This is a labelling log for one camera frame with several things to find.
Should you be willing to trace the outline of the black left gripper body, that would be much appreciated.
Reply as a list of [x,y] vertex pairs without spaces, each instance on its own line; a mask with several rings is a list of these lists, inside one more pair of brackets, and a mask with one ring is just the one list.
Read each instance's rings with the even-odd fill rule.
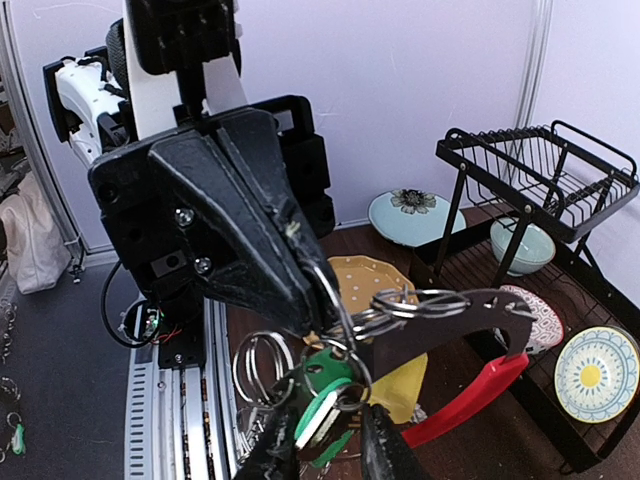
[[194,212],[169,205],[170,186],[157,180],[149,163],[149,150],[154,143],[180,134],[213,136],[224,116],[247,107],[276,109],[280,132],[292,128],[304,107],[309,108],[313,122],[309,100],[286,95],[134,142],[103,155],[90,169],[89,182],[105,230],[124,266],[152,301],[167,301],[187,288],[199,296],[206,295],[178,237],[181,228],[194,222]]

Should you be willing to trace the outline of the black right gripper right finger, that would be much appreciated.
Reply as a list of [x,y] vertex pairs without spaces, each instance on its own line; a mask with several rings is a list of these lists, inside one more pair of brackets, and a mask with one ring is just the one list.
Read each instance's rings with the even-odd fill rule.
[[386,409],[365,405],[361,425],[361,474],[363,479],[427,479],[428,473],[395,429]]

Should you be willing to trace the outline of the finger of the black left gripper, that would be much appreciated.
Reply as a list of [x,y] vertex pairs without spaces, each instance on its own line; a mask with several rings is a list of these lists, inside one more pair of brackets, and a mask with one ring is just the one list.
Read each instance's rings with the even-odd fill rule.
[[319,243],[336,226],[324,139],[309,108],[283,132],[277,112],[239,109],[215,132],[243,200],[232,238],[253,278],[240,303],[286,330],[327,330],[338,320],[338,283]]
[[320,245],[294,198],[278,139],[180,134],[154,143],[150,166],[172,207],[203,293],[295,334],[320,329]]

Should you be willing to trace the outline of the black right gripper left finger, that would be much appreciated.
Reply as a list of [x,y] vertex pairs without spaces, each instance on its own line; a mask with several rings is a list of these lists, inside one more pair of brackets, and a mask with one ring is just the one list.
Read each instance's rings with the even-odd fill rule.
[[295,429],[300,420],[296,405],[299,395],[291,393],[285,402],[270,411],[265,430],[259,436],[235,479],[299,479]]

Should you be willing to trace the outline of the green tagged key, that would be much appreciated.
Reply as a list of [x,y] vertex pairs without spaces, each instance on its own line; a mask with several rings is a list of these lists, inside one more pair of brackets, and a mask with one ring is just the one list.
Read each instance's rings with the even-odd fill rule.
[[353,418],[371,397],[371,376],[354,350],[326,338],[303,349],[295,379],[295,449],[303,462],[322,469],[355,434]]

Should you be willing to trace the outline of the red handled keyring with keys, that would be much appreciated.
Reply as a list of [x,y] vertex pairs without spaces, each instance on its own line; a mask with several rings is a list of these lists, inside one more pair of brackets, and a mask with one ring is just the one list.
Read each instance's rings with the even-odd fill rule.
[[[535,316],[521,297],[503,290],[414,289],[410,294],[417,296],[415,305],[390,302],[395,292],[389,290],[373,297],[372,309],[408,323],[402,331],[387,333],[365,343],[355,339],[351,315],[335,292],[330,300],[337,309],[339,323],[310,344],[328,338],[354,350],[371,376],[371,397],[364,406],[373,406],[376,404],[370,401],[374,383],[418,356],[466,335],[500,330],[508,341],[506,354],[487,363],[474,381],[436,414],[404,432],[403,439],[414,448],[466,422],[520,376],[529,364],[525,347]],[[243,340],[233,359],[236,391],[252,408],[270,413],[295,393],[295,370],[299,362],[300,359],[293,359],[281,334],[254,332]]]

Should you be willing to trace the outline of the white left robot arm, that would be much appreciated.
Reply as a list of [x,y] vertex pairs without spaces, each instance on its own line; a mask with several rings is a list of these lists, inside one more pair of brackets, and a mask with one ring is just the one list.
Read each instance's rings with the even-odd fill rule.
[[338,283],[319,239],[334,212],[309,100],[211,112],[206,67],[240,66],[234,25],[218,11],[119,20],[107,42],[46,66],[45,88],[141,293],[177,319],[207,297],[297,336],[328,330]]

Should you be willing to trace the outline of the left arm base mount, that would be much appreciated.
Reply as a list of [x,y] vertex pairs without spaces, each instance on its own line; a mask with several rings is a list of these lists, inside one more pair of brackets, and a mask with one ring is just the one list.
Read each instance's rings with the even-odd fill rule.
[[101,320],[109,336],[130,350],[157,347],[161,369],[204,367],[204,299],[192,288],[160,303],[142,297],[128,307],[117,327],[111,325],[108,293],[121,266],[120,261],[113,266],[100,295]]

